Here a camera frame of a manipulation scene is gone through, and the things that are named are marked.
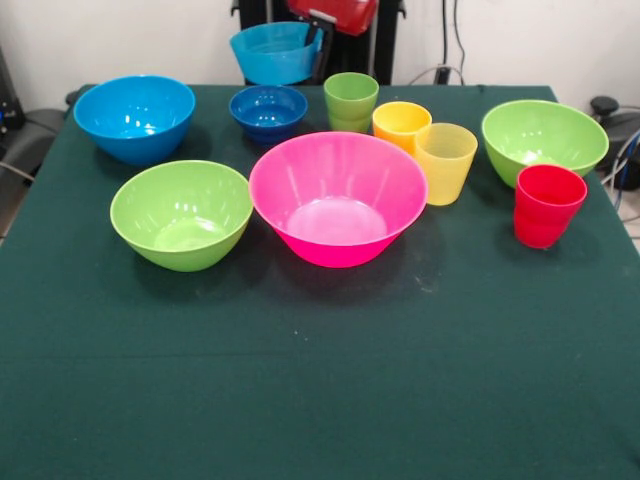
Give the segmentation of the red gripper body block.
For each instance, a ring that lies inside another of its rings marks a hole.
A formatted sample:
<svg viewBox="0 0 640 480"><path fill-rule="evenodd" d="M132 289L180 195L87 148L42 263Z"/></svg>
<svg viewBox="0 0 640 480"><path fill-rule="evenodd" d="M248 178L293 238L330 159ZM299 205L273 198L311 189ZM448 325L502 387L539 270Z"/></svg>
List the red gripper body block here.
<svg viewBox="0 0 640 480"><path fill-rule="evenodd" d="M319 20L348 35L361 35L378 10L376 0L288 0L289 10L305 20Z"/></svg>

